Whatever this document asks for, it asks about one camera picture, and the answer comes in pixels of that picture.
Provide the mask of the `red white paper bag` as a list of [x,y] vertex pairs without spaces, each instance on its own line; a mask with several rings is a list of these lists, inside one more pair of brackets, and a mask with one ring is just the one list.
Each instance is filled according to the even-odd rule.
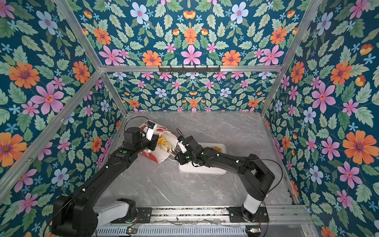
[[158,136],[157,146],[154,151],[145,149],[140,154],[157,163],[160,164],[165,160],[169,159],[170,156],[175,156],[175,146],[178,142],[177,136],[175,136],[169,129],[156,123],[153,135]]

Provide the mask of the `yellow twisted bread roll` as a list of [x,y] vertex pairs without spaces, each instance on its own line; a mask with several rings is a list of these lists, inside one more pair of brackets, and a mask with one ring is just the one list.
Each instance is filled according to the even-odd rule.
[[158,145],[160,147],[165,147],[166,149],[170,149],[170,144],[167,142],[167,140],[164,138],[163,135],[161,135],[159,138],[158,138]]

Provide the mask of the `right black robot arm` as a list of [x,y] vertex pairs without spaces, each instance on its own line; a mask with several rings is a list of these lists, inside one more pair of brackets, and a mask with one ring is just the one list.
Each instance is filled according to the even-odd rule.
[[257,155],[228,155],[212,147],[202,147],[192,136],[181,136],[175,148],[166,150],[181,165],[191,163],[196,168],[220,168],[237,175],[247,191],[239,215],[248,222],[258,218],[258,209],[270,192],[275,175]]

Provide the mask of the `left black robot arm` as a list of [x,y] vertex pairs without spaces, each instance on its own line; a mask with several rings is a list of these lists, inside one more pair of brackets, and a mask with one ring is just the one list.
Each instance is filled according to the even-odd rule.
[[51,232],[61,237],[90,237],[100,227],[117,219],[135,222],[138,218],[136,202],[120,198],[106,206],[96,206],[98,199],[114,180],[128,169],[138,154],[155,150],[157,125],[147,122],[145,128],[129,127],[124,131],[122,146],[116,149],[107,163],[69,196],[60,196],[53,205]]

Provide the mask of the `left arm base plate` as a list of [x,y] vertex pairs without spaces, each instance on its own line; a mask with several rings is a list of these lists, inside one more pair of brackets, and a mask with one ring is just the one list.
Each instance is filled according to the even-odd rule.
[[151,207],[134,207],[127,215],[112,221],[112,224],[146,224],[150,223],[152,217]]

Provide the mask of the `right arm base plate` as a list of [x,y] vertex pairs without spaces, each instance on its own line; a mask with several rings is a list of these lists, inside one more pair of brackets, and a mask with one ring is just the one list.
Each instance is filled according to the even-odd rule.
[[268,223],[269,216],[267,209],[264,206],[260,206],[258,210],[252,214],[242,206],[230,206],[227,207],[229,212],[230,222],[232,223]]

